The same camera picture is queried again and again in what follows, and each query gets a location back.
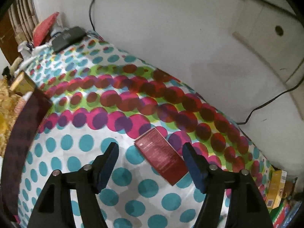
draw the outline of red pillow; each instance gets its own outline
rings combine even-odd
[[[44,38],[48,34],[49,29],[55,23],[58,15],[58,12],[53,13],[49,18],[45,19],[43,22],[41,22],[35,27],[33,31],[34,47],[41,45]]]

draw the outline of gold patterned fabric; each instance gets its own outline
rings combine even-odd
[[[8,89],[7,80],[0,80],[0,155],[4,157],[7,142],[19,114],[15,107],[20,96]]]

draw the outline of polka dot bedsheet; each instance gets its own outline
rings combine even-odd
[[[181,154],[185,142],[222,169],[246,168],[265,197],[270,162],[229,117],[193,89],[93,33],[59,54],[48,48],[26,73],[53,101],[28,152],[18,199],[26,227],[51,172],[76,171],[120,148],[106,189],[97,195],[108,227],[191,228],[205,195],[186,174],[169,185],[142,157],[134,140],[156,127]],[[224,227],[231,191],[223,200]],[[77,228],[83,228],[76,191],[71,191]]]

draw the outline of gold box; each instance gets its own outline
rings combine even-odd
[[[286,176],[287,172],[283,170],[276,170],[272,172],[268,194],[265,201],[268,209],[274,209],[280,205],[286,182]]]
[[[23,71],[18,74],[17,78],[10,86],[10,90],[20,96],[23,96],[27,92],[33,92],[35,88],[36,84]]]

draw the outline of black cable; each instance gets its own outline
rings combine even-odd
[[[278,96],[275,96],[273,99],[271,99],[271,100],[267,101],[266,103],[264,103],[264,104],[262,104],[262,105],[256,107],[255,109],[253,109],[253,110],[250,112],[249,116],[247,117],[246,121],[245,121],[245,122],[237,122],[237,125],[244,125],[244,124],[246,124],[246,123],[248,122],[249,118],[251,117],[251,114],[252,114],[254,111],[259,110],[259,109],[261,109],[261,108],[267,106],[268,104],[270,104],[272,101],[276,100],[276,99],[277,99],[278,97],[280,97],[281,95],[283,95],[283,94],[285,94],[285,93],[288,93],[288,92],[291,92],[291,91],[297,89],[297,88],[303,83],[303,81],[304,81],[304,76],[302,77],[302,79],[300,80],[300,82],[299,82],[298,84],[296,84],[293,88],[290,88],[290,89],[288,89],[288,90],[286,90],[286,91],[280,93]]]
[[[92,6],[93,6],[94,2],[95,2],[95,0],[92,0],[92,2],[91,2],[91,4],[90,4],[89,18],[90,18],[90,22],[91,22],[92,28],[93,28],[93,30],[95,31],[95,26],[94,26],[94,24],[93,24],[93,22],[92,22],[92,15],[91,15]]]
[[[274,7],[274,8],[276,8],[276,9],[278,9],[278,10],[280,10],[280,11],[287,13],[287,14],[290,15],[291,17],[293,17],[293,18],[295,18],[296,20],[298,20],[298,17],[297,17],[295,14],[293,14],[292,12],[290,12],[290,11],[288,11],[288,10],[282,8],[282,7],[279,7],[279,6],[277,6],[276,4],[273,4],[273,3],[271,3],[271,2],[269,2],[269,1],[267,1],[267,0],[260,0],[260,1],[263,1],[263,2],[267,3],[268,5],[270,5],[270,6]]]

